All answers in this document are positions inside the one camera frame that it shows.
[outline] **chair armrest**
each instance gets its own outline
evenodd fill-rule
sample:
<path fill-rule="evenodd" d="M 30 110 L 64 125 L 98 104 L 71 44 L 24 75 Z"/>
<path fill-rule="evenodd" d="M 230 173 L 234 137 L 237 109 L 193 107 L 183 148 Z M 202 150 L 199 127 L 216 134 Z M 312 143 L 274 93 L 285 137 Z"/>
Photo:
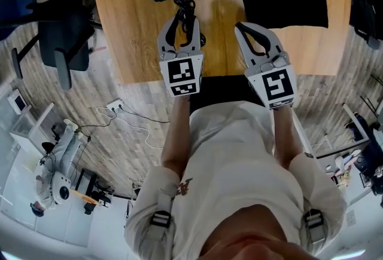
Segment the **chair armrest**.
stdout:
<path fill-rule="evenodd" d="M 66 60 L 66 53 L 62 48 L 54 50 L 54 60 L 56 62 L 57 73 L 59 74 L 59 81 L 64 90 L 72 88 L 71 71 L 69 70 L 68 62 Z"/>
<path fill-rule="evenodd" d="M 12 49 L 12 62 L 13 62 L 13 68 L 14 68 L 14 71 L 16 73 L 16 76 L 18 79 L 23 79 L 23 73 L 22 73 L 22 69 L 20 67 L 20 61 L 18 59 L 18 54 L 17 54 L 17 48 L 13 48 Z"/>

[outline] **white robot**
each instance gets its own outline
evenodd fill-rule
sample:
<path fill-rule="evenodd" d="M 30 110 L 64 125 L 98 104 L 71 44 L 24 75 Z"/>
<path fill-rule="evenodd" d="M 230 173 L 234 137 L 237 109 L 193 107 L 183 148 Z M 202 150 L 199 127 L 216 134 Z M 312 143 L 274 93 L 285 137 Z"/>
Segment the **white robot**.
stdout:
<path fill-rule="evenodd" d="M 69 198 L 69 190 L 71 189 L 71 181 L 64 174 L 55 172 L 52 177 L 50 195 L 56 204 L 62 204 Z"/>

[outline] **white t-shirt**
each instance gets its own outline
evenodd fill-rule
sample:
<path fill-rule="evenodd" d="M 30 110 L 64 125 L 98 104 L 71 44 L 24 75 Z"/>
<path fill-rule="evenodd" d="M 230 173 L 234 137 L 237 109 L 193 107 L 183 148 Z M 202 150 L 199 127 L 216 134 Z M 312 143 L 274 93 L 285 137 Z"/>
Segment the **white t-shirt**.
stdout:
<path fill-rule="evenodd" d="M 169 169 L 152 169 L 127 221 L 125 238 L 142 259 L 163 259 L 166 248 L 147 238 L 159 189 L 175 196 L 174 259 L 198 258 L 220 222 L 255 204 L 274 214 L 289 242 L 307 245 L 302 218 L 311 207 L 305 206 L 304 198 L 311 197 L 311 205 L 318 203 L 312 208 L 322 210 L 331 225 L 326 227 L 327 241 L 339 232 L 345 212 L 341 192 L 304 154 L 291 162 L 290 171 L 279 165 L 272 153 L 274 138 L 266 108 L 248 102 L 208 106 L 193 113 L 190 131 L 191 157 L 182 180 Z M 327 204 L 327 198 L 333 204 Z M 326 206 L 332 207 L 327 216 Z"/>

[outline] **white cable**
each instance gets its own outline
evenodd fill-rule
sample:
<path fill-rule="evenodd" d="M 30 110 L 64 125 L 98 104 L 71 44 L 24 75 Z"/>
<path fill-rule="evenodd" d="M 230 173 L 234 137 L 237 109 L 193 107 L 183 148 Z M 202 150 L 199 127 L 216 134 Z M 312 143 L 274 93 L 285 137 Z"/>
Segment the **white cable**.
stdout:
<path fill-rule="evenodd" d="M 149 130 L 147 130 L 147 129 L 145 129 L 145 128 L 142 128 L 142 127 L 139 127 L 139 126 L 133 126 L 133 125 L 130 125 L 130 124 L 129 124 L 127 121 L 125 121 L 124 119 L 120 119 L 120 118 L 118 117 L 117 113 L 115 113 L 115 118 L 113 118 L 113 117 L 110 117 L 110 116 L 107 115 L 107 114 L 103 114 L 102 112 L 99 112 L 98 109 L 107 109 L 107 110 L 109 110 L 109 109 L 106 108 L 106 107 L 97 107 L 97 108 L 96 108 L 97 113 L 98 113 L 98 114 L 101 114 L 101 115 L 104 115 L 104 116 L 108 117 L 109 119 L 116 119 L 116 120 L 124 121 L 127 125 L 129 125 L 129 126 L 130 126 L 131 128 L 133 128 L 133 129 L 142 129 L 142 130 L 147 131 L 147 132 L 148 132 L 148 136 L 147 136 L 146 139 L 145 139 L 145 143 L 147 144 L 147 146 L 149 146 L 150 148 L 153 148 L 153 149 L 163 149 L 163 148 L 156 148 L 155 146 L 151 146 L 151 145 L 147 142 L 148 138 L 150 137 L 150 131 L 149 131 Z"/>

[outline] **wooden floor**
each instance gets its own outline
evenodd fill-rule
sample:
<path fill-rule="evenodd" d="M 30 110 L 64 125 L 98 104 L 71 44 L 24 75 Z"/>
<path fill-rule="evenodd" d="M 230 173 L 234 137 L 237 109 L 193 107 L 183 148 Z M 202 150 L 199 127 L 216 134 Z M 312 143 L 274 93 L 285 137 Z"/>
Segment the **wooden floor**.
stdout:
<path fill-rule="evenodd" d="M 7 40 L 0 42 L 1 81 L 14 75 L 10 51 L 13 47 L 21 49 L 37 32 L 35 24 L 18 28 Z M 79 125 L 107 124 L 108 119 L 99 115 L 96 108 L 105 106 L 116 98 L 121 98 L 135 112 L 167 121 L 171 111 L 171 99 L 162 82 L 121 85 L 115 75 L 108 50 L 98 51 L 90 57 L 87 72 L 72 71 L 73 88 L 63 91 L 57 80 L 55 68 L 48 68 L 41 62 L 38 44 L 22 61 L 24 79 L 14 80 L 39 115 L 44 108 L 54 102 L 53 115 L 48 119 L 70 118 Z M 374 73 L 383 78 L 383 47 L 371 50 L 367 44 L 350 28 L 341 68 L 336 77 L 299 76 L 299 97 L 294 108 L 312 144 L 323 143 L 328 133 L 335 145 L 342 145 L 350 138 L 343 125 L 347 116 L 342 103 L 366 117 L 368 122 L 374 116 L 363 104 L 360 95 L 369 97 L 377 104 L 383 94 L 383 87 L 370 77 Z M 152 123 L 128 114 L 118 114 L 133 126 L 149 129 L 148 143 L 162 147 L 168 124 Z M 147 133 L 132 129 L 126 123 L 114 120 L 105 128 L 83 128 L 85 134 L 92 134 L 79 163 L 103 176 L 117 193 L 130 195 L 131 181 L 144 178 L 148 168 L 159 163 L 161 150 L 152 149 L 144 143 Z M 80 156 L 86 138 L 78 152 Z M 323 149 L 324 145 L 315 145 Z"/>

